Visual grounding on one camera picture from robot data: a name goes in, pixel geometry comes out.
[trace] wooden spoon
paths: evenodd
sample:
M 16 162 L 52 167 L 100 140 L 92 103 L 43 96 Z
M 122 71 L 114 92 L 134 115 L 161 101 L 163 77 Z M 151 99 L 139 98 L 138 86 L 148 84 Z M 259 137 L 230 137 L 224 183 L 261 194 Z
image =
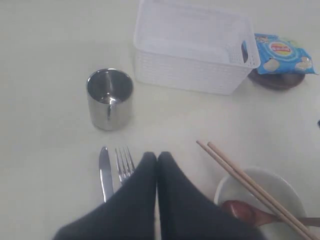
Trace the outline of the wooden spoon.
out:
M 255 227 L 282 222 L 276 215 L 262 211 L 242 201 L 225 201 L 221 207 L 237 219 Z M 297 219 L 303 225 L 320 227 L 320 218 L 299 217 Z

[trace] blue snack bag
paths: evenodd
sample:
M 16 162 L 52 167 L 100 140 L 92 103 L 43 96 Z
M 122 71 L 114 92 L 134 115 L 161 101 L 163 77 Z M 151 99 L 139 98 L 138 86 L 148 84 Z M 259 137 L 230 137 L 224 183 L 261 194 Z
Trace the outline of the blue snack bag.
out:
M 259 74 L 316 74 L 310 55 L 295 41 L 256 33 L 261 65 Z

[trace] knife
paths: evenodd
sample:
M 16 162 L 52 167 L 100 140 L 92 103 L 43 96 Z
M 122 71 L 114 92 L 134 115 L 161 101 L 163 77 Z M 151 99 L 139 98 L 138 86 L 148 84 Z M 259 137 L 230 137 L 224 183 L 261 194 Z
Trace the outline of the knife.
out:
M 106 202 L 114 194 L 109 151 L 106 146 L 104 146 L 100 152 L 99 171 L 103 200 Z

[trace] stainless steel cup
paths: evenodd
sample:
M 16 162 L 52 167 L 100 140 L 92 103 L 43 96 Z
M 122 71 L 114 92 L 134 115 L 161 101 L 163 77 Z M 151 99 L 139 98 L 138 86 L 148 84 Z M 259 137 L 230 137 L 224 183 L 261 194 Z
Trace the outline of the stainless steel cup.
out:
M 94 72 L 86 82 L 92 123 L 103 130 L 126 125 L 132 114 L 134 84 L 123 71 L 113 68 Z

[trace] white table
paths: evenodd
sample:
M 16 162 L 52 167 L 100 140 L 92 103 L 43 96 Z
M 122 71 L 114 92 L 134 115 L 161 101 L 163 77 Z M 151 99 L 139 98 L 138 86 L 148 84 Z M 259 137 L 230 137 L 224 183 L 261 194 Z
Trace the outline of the white table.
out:
M 320 70 L 318 0 L 202 2 L 247 14 L 256 32 L 294 38 Z M 232 96 L 135 81 L 129 125 L 113 132 L 92 126 L 88 76 L 107 67 L 134 78 L 137 7 L 137 0 L 0 1 L 0 238 L 51 239 L 101 204 L 98 156 L 105 144 L 128 145 L 136 164 L 145 151 L 170 151 L 212 200 L 226 173 L 195 143 L 211 140 L 241 167 L 282 176 L 308 215 L 320 217 L 316 75 L 286 92 L 247 79 Z

